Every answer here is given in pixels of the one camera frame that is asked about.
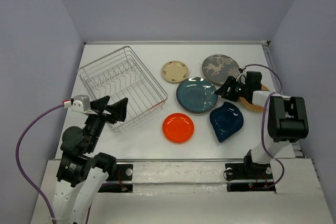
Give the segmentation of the teal glazed plate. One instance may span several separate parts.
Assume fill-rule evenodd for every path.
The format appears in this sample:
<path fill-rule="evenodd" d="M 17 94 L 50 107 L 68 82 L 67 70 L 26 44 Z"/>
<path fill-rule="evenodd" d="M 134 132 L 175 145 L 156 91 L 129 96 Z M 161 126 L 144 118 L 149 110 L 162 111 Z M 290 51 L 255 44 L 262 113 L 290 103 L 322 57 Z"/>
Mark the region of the teal glazed plate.
<path fill-rule="evenodd" d="M 176 99 L 182 108 L 192 113 L 210 111 L 217 103 L 215 86 L 201 77 L 190 77 L 182 81 L 176 89 Z"/>

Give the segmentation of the grey deer plate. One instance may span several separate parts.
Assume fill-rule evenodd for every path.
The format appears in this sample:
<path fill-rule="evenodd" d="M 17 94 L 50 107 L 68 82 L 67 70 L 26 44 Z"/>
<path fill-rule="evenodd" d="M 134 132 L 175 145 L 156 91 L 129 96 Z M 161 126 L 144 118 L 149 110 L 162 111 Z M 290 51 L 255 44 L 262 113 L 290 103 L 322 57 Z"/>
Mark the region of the grey deer plate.
<path fill-rule="evenodd" d="M 239 76 L 238 63 L 227 55 L 211 55 L 202 63 L 202 73 L 210 82 L 222 85 L 229 76 Z"/>

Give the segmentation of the cream patterned small plate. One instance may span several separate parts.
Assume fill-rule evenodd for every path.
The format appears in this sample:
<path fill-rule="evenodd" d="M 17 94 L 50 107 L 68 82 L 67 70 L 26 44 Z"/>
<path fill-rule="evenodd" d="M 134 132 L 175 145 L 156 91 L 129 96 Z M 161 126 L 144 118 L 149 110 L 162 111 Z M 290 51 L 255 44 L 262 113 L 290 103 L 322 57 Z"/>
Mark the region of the cream patterned small plate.
<path fill-rule="evenodd" d="M 162 77 L 170 83 L 180 83 L 189 77 L 188 66 L 177 60 L 165 63 L 161 69 Z"/>

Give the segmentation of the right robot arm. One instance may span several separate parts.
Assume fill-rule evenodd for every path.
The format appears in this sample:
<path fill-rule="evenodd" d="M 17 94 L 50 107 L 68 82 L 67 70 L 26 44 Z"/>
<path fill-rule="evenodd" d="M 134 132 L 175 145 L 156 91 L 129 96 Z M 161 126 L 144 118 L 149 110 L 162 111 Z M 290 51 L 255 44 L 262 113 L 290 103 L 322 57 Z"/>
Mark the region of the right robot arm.
<path fill-rule="evenodd" d="M 283 148 L 307 137 L 309 132 L 305 100 L 262 89 L 262 74 L 257 71 L 241 72 L 244 81 L 229 76 L 215 94 L 236 102 L 244 98 L 248 103 L 263 108 L 261 141 L 244 157 L 241 171 L 248 178 L 265 172 L 271 160 Z"/>

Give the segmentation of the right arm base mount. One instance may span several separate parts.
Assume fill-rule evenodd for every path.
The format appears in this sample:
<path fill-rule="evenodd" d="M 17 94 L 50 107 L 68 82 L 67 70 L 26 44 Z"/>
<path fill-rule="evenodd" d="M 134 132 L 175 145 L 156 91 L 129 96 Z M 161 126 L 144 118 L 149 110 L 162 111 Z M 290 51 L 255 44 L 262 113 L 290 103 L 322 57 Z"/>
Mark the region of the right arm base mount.
<path fill-rule="evenodd" d="M 243 163 L 227 163 L 223 171 L 223 178 L 227 181 L 227 191 L 252 192 L 276 191 L 272 173 L 261 170 L 245 170 Z"/>

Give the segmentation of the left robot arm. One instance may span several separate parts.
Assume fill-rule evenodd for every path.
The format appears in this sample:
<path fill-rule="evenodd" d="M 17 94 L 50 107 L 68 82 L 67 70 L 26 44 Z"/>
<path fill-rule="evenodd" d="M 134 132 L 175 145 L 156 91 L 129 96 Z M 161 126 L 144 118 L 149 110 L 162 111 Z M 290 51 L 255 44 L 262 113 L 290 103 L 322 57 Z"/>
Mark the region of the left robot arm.
<path fill-rule="evenodd" d="M 55 223 L 83 223 L 94 197 L 107 179 L 116 174 L 115 157 L 93 153 L 106 123 L 124 122 L 128 98 L 109 104 L 110 96 L 91 101 L 87 95 L 77 95 L 64 102 L 66 109 L 86 115 L 83 127 L 67 128 L 61 138 L 62 156 L 52 210 Z"/>

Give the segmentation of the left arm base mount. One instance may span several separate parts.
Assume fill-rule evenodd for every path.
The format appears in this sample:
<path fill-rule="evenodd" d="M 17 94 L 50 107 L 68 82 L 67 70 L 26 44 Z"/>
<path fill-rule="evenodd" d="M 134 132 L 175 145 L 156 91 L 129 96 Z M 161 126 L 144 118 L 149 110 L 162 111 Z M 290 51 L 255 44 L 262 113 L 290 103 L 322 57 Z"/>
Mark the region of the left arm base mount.
<path fill-rule="evenodd" d="M 98 193 L 131 193 L 132 177 L 133 164 L 117 164 L 115 173 L 102 184 Z"/>

